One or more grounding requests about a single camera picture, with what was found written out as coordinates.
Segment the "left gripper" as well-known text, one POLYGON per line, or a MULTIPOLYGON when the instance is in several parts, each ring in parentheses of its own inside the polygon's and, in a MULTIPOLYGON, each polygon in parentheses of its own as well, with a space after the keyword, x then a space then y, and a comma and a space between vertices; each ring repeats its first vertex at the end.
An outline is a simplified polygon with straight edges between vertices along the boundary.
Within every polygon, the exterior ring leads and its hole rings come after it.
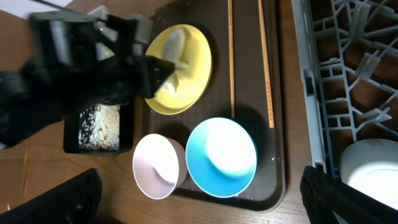
POLYGON ((99 19, 71 14, 65 37, 74 57, 62 68, 62 102, 65 106, 117 104, 138 95, 153 98, 175 70, 172 62, 133 52, 146 33, 146 19, 121 19, 109 15, 103 23, 116 31, 111 40, 95 28, 99 19))

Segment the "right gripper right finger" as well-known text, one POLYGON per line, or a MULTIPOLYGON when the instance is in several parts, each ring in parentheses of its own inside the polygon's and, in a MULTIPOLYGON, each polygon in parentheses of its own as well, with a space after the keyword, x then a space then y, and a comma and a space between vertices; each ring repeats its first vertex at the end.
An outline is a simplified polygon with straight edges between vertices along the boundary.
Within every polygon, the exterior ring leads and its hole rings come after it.
POLYGON ((300 181, 303 205, 311 223, 397 223, 397 210, 306 166, 300 181))

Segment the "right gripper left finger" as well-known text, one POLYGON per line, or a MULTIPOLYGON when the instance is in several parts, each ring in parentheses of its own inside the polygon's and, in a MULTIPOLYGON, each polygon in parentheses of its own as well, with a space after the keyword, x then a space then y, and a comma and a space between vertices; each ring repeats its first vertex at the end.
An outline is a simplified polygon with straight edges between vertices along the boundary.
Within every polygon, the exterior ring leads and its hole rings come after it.
POLYGON ((1 223, 95 223, 103 183, 90 168, 74 178, 1 214, 1 223))

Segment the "white napkin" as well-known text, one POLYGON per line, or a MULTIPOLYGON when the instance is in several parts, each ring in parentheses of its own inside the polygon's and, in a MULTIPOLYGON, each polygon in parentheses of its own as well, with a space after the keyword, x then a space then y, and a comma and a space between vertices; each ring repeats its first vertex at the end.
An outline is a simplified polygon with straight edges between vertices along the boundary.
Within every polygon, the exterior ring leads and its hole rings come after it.
POLYGON ((189 64, 181 61, 187 39, 188 34, 185 28, 176 29, 167 37, 162 50, 162 58, 168 62, 172 62, 175 68, 174 72, 163 82, 160 90, 172 96, 179 89, 180 82, 189 79, 189 64))

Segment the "yellow plate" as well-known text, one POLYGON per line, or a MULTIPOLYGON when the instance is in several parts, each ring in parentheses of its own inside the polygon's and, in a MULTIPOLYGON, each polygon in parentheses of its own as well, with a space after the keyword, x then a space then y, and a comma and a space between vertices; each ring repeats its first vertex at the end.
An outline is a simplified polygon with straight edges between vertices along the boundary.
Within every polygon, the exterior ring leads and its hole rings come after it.
POLYGON ((147 56, 167 60, 170 50, 179 56, 176 71, 161 83, 146 103, 154 111, 174 115, 187 110, 204 94, 212 73, 212 55, 205 35, 196 27, 178 24, 162 31, 146 50, 147 56))

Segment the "white cup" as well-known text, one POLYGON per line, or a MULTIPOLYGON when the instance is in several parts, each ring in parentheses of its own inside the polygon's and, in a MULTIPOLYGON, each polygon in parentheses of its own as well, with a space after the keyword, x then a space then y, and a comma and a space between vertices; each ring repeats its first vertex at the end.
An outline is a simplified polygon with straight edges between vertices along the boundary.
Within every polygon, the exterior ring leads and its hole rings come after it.
POLYGON ((357 141, 342 152, 338 168, 343 183, 397 209, 396 141, 357 141))

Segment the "white bowl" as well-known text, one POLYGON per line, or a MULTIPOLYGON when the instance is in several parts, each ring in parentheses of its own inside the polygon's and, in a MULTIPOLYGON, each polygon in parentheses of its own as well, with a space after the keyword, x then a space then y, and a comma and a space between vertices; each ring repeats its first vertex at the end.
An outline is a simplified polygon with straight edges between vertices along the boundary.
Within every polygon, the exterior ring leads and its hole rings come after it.
POLYGON ((137 144, 132 158, 137 186, 147 197, 168 197, 185 180, 188 169, 180 143, 160 134, 148 134, 137 144))

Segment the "wooden chopstick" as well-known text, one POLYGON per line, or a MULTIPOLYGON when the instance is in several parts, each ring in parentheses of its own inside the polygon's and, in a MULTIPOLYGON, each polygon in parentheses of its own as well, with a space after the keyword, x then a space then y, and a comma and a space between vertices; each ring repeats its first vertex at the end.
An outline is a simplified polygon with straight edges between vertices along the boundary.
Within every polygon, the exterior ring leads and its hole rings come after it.
POLYGON ((228 44, 229 44, 229 82, 231 95, 231 117, 235 117, 235 78, 234 78, 234 39, 233 39, 233 1, 228 0, 228 44))
POLYGON ((266 39, 266 30, 265 30, 265 22, 264 22, 264 9, 263 9, 261 0, 258 0, 257 3, 258 3, 258 11, 259 11, 259 27, 260 27, 260 35, 261 35, 264 79, 265 79, 265 86, 266 86, 268 121, 269 121, 269 127, 275 128, 273 102, 272 102, 272 90, 271 90, 271 78, 270 78, 270 70, 269 70, 269 58, 268 58, 268 51, 267 51, 267 39, 266 39))

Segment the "blue bowl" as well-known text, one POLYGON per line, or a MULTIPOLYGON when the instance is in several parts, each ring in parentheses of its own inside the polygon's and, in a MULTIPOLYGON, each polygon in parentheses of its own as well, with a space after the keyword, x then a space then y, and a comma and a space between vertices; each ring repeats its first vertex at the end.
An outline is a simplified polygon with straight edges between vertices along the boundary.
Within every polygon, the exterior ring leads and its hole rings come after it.
POLYGON ((257 169, 257 148, 249 133, 228 118, 210 118, 191 132, 185 158, 194 183, 217 198, 239 195, 257 169))

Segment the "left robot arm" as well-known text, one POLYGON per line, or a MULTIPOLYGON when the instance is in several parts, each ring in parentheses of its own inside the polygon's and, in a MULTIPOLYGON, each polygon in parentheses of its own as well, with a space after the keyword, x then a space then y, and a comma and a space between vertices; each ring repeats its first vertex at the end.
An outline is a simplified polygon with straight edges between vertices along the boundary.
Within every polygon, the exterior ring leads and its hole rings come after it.
POLYGON ((42 128, 99 103, 153 98, 175 64, 135 54, 137 19, 108 16, 111 40, 98 19, 69 10, 34 12, 33 57, 1 72, 1 147, 13 147, 42 128))

